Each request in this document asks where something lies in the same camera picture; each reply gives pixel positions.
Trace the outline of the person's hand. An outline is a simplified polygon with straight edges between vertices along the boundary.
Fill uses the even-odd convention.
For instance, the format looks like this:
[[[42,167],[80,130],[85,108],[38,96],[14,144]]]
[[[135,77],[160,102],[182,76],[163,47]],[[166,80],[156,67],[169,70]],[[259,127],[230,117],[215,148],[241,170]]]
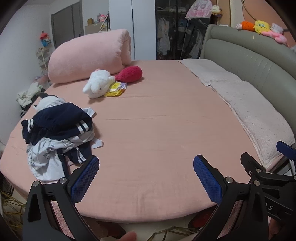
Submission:
[[[135,232],[128,232],[118,239],[118,241],[137,241],[137,234]]]

